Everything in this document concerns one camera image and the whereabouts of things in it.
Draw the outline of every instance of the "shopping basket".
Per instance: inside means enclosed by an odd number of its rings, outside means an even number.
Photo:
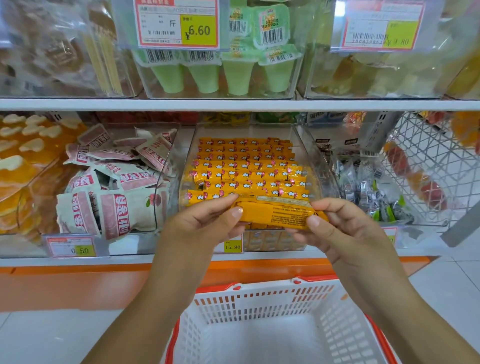
[[[199,289],[166,364],[397,364],[336,276]]]

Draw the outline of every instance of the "shelf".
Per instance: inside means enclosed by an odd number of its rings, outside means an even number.
[[[125,98],[0,98],[19,111],[407,111],[480,110],[480,100],[209,100]]]

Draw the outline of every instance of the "price tag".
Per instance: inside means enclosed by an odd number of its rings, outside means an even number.
[[[93,245],[93,237],[63,237],[47,236],[45,237],[50,255],[55,258],[78,258],[96,256]]]
[[[398,227],[392,227],[392,228],[383,228],[383,230],[385,231],[385,234],[387,234],[388,238],[390,239],[390,241],[392,242],[393,245],[395,245],[395,241],[396,241],[396,234],[398,233]]]
[[[227,240],[226,242],[217,245],[213,251],[214,253],[230,254],[243,253],[243,239],[242,236]]]
[[[134,0],[140,47],[219,49],[220,0]]]
[[[424,8],[420,1],[348,1],[340,49],[412,50]]]

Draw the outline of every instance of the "hand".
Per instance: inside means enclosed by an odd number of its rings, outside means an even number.
[[[360,309],[374,319],[414,297],[392,243],[383,229],[353,203],[324,198],[312,203],[330,223],[310,216],[310,231],[288,229],[296,241],[325,253],[338,278]]]
[[[245,231],[245,226],[238,224],[243,209],[230,208],[238,197],[231,194],[203,201],[169,218],[144,288],[172,300],[183,312],[193,300],[214,248]]]

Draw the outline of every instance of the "green jelly cup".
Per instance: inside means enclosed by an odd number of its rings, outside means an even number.
[[[228,93],[235,96],[246,95],[255,62],[223,60],[222,64],[225,78],[227,79]]]
[[[198,64],[188,66],[188,70],[197,84],[198,91],[202,94],[211,94],[218,91],[220,66],[216,64]]]
[[[295,60],[263,66],[267,74],[268,85],[272,92],[284,92],[290,85],[290,76]]]
[[[183,91],[183,72],[179,64],[166,64],[151,68],[166,93],[176,94]]]

